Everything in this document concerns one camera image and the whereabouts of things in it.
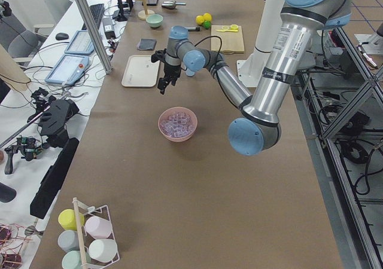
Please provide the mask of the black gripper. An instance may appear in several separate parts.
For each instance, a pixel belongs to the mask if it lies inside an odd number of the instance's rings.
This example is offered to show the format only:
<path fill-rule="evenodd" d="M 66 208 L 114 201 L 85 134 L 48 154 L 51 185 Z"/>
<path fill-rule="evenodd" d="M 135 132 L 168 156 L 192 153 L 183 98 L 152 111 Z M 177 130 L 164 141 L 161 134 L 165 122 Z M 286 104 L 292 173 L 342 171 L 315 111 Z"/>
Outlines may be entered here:
<path fill-rule="evenodd" d="M 157 84 L 160 94 L 165 93 L 167 84 L 176 85 L 177 79 L 181 75 L 181 65 L 171 65 L 168 62 L 164 62 L 164 74 L 165 76 L 160 78 Z"/>

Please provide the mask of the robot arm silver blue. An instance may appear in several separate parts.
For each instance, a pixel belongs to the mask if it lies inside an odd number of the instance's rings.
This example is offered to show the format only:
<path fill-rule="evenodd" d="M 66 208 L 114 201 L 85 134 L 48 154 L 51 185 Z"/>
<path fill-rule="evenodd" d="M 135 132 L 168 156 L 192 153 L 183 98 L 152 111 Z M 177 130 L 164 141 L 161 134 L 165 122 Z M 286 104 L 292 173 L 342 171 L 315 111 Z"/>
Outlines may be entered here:
<path fill-rule="evenodd" d="M 229 126 L 230 145 L 242 155 L 256 155 L 279 141 L 278 110 L 312 35 L 347 24 L 351 3 L 352 0 L 282 0 L 279 14 L 273 16 L 281 27 L 254 92 L 232 72 L 219 51 L 197 48 L 185 27 L 173 26 L 167 47 L 151 56 L 152 62 L 164 64 L 165 75 L 159 79 L 158 89 L 164 92 L 168 85 L 174 85 L 182 68 L 192 72 L 209 70 L 242 113 Z"/>

